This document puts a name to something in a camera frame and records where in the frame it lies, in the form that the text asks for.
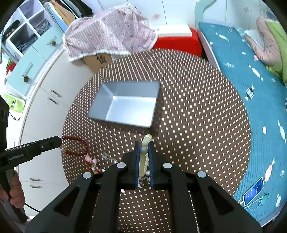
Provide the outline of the left hand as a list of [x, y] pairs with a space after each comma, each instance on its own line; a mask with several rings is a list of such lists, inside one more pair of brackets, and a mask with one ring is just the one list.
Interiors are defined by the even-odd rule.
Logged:
[[23, 208], [25, 205], [25, 196], [22, 190], [22, 185], [18, 177], [18, 173], [14, 171], [11, 178], [12, 186], [9, 191], [11, 196], [10, 203], [16, 208]]

